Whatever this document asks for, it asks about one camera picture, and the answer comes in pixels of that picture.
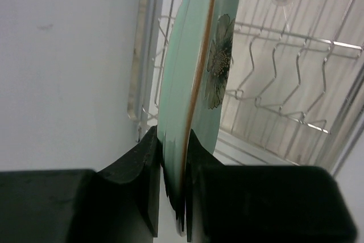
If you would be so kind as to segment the large teal flower plate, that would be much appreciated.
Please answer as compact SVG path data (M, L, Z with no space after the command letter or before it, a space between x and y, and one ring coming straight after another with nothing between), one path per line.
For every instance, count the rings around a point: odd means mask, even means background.
M157 138L166 194L185 236L185 173L195 134L212 153L231 68L239 0L182 0L169 37L159 97Z

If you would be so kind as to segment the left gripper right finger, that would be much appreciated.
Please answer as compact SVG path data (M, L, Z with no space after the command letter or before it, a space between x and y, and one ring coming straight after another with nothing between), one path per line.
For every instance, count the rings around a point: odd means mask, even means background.
M225 165L189 137L188 242L355 242L334 178L316 166Z

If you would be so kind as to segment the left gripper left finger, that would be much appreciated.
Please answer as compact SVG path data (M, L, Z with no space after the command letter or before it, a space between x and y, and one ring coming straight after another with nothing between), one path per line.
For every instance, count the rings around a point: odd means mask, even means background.
M158 215L156 127L99 172L1 173L2 242L153 242Z

